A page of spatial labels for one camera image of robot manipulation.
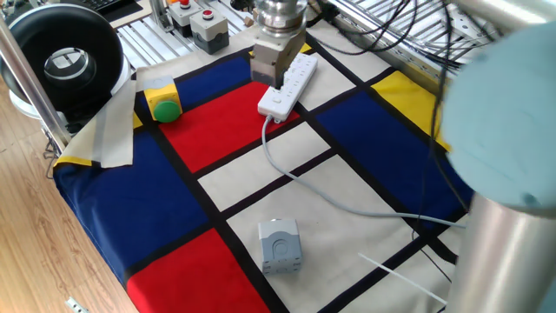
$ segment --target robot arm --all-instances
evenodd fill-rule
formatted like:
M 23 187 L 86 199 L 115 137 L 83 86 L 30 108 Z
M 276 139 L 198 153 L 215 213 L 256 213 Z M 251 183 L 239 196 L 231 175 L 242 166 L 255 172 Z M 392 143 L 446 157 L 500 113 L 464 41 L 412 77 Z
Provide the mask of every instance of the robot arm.
M 257 0 L 256 7 L 261 31 L 255 37 L 251 78 L 280 89 L 284 84 L 284 73 L 305 43 L 307 2 Z

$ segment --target wooden floor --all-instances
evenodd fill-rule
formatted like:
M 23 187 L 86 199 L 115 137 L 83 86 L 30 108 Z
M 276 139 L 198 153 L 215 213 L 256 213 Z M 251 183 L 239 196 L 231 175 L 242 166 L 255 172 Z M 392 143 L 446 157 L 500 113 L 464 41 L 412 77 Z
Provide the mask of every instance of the wooden floor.
M 0 312 L 137 312 L 45 177 L 39 122 L 13 107 L 0 81 Z

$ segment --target control box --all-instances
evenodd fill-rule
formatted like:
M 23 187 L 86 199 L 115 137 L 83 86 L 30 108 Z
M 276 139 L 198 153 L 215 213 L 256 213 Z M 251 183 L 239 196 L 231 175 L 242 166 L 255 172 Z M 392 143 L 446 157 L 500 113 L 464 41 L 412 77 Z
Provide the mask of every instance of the control box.
M 303 255 L 297 222 L 275 219 L 259 223 L 262 247 L 262 274 L 296 273 Z
M 215 10 L 203 10 L 191 18 L 191 32 L 197 47 L 214 54 L 229 45 L 228 19 Z
M 189 19 L 196 13 L 202 11 L 202 7 L 195 1 L 180 0 L 169 6 L 170 16 L 174 29 L 184 37 L 191 36 L 191 22 Z
M 150 114 L 161 123 L 174 122 L 182 113 L 182 105 L 172 76 L 143 82 Z

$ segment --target yellow block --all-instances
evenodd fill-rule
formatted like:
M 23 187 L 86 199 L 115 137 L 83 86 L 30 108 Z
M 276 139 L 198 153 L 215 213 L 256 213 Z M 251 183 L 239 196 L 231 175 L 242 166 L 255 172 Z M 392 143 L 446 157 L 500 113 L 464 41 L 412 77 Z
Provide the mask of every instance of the yellow block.
M 311 50 L 311 49 L 313 49 L 313 48 L 311 48 L 310 45 L 304 43 L 303 46 L 301 47 L 301 50 L 299 50 L 299 51 L 300 51 L 301 53 L 305 53 L 305 52 L 307 52 L 307 51 L 309 51 L 309 50 Z
M 180 97 L 177 95 L 177 88 L 175 86 L 175 83 L 169 83 L 160 89 L 147 89 L 145 90 L 145 98 L 147 99 L 147 103 L 149 104 L 150 115 L 155 121 L 156 118 L 153 111 L 155 110 L 156 105 L 159 104 L 161 101 L 174 101 L 180 107 L 180 112 L 183 113 L 182 104 L 180 103 Z
M 133 112 L 133 129 L 136 129 L 137 127 L 141 127 L 141 126 L 142 126 L 141 120 L 139 119 L 137 114 Z
M 54 164 L 54 167 L 56 167 L 59 163 L 73 163 L 73 164 L 79 164 L 79 165 L 85 165 L 85 166 L 92 166 L 92 162 L 90 160 L 86 160 L 83 159 L 81 157 L 77 157 L 77 156 L 62 156 L 60 157 L 57 161 L 56 164 Z
M 422 89 L 417 83 L 395 71 L 373 85 L 373 88 L 399 112 L 409 118 L 415 125 L 425 131 L 429 136 L 431 130 L 431 119 L 433 117 L 435 96 Z M 440 113 L 436 120 L 437 129 L 440 126 Z M 441 134 L 436 141 L 450 150 L 450 146 L 445 143 Z

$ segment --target red square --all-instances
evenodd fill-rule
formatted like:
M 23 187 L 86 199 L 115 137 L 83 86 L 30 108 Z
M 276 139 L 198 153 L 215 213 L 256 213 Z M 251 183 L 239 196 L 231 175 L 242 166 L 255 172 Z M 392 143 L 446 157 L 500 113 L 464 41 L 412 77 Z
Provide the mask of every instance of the red square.
M 265 117 L 257 112 L 257 104 L 267 88 L 262 83 L 248 83 L 159 127 L 195 173 L 261 138 Z M 297 117 L 299 115 L 292 112 L 285 123 Z M 267 133 L 285 123 L 271 123 Z
M 128 280 L 141 313 L 269 312 L 214 229 Z

